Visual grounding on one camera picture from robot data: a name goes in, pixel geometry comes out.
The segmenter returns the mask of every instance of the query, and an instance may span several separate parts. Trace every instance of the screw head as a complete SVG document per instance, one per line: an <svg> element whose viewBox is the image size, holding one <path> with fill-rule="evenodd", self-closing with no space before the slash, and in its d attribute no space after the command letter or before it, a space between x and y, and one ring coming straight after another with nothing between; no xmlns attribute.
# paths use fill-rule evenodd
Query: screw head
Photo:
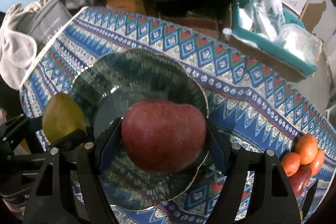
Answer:
<svg viewBox="0 0 336 224"><path fill-rule="evenodd" d="M267 149L266 153L267 153L268 156L274 156L274 151L273 150Z"/></svg>
<svg viewBox="0 0 336 224"><path fill-rule="evenodd" d="M53 147L50 149L50 154L52 155L56 155L58 153L58 148L57 147Z"/></svg>
<svg viewBox="0 0 336 224"><path fill-rule="evenodd" d="M86 149L91 149L92 147L94 146L94 144L93 143L86 143L85 145L84 145L84 147L86 148Z"/></svg>
<svg viewBox="0 0 336 224"><path fill-rule="evenodd" d="M239 143L233 143L233 144L231 145L231 147L232 147L233 149L235 149L235 150L239 150L239 149L241 148L241 146L240 146Z"/></svg>

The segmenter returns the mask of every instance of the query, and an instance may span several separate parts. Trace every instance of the glass plate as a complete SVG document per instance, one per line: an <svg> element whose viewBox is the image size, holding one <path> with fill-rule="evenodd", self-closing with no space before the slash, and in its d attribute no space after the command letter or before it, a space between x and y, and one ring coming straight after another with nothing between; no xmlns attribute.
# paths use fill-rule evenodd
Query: glass plate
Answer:
<svg viewBox="0 0 336 224"><path fill-rule="evenodd" d="M145 98L187 103L208 116L203 89L174 59L137 48L101 57L79 73L70 96L83 109L95 137L116 117ZM184 193L194 181L207 151L189 167L172 175L147 173L139 169L120 144L110 168L100 182L111 205L128 210L145 210Z"/></svg>

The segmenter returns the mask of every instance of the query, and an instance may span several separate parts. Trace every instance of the fruit pile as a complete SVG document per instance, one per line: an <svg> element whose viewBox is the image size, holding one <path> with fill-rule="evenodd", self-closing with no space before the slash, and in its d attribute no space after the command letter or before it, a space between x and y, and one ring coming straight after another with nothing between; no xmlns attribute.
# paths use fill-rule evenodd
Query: fruit pile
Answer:
<svg viewBox="0 0 336 224"><path fill-rule="evenodd" d="M303 193L310 177L319 172L323 162L324 152L318 149L317 140L311 134L303 135L295 145L295 152L283 157L281 165L296 197Z"/></svg>

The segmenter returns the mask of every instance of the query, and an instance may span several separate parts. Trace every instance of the table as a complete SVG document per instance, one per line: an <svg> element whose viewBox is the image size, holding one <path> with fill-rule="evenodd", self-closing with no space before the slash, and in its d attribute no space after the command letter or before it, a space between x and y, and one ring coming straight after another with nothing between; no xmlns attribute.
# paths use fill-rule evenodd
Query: table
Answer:
<svg viewBox="0 0 336 224"><path fill-rule="evenodd" d="M231 142L245 149L272 149L280 156L291 150L301 134L313 134L325 151L325 163L310 179L317 183L308 215L326 194L336 168L336 131L298 91L275 71L212 38L157 18L124 11L82 9L46 45L29 69L20 88L22 108L28 117L43 114L46 103L59 91L67 93L74 77L109 52L142 47L164 52L178 60L204 88L209 118ZM37 136L44 146L43 132ZM214 168L180 197L144 212L113 207L121 223L205 223L225 177ZM236 219L245 216L254 173L249 172ZM80 197L78 186L75 186ZM305 191L297 201L300 208Z"/></svg>

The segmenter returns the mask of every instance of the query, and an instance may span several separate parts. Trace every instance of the mango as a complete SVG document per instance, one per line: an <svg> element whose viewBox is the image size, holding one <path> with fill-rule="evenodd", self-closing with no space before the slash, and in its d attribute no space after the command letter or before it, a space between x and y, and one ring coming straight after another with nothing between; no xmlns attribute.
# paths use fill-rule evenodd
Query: mango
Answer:
<svg viewBox="0 0 336 224"><path fill-rule="evenodd" d="M50 143L63 138L76 129L86 132L84 113L68 94L59 92L51 97L45 107L42 129Z"/></svg>

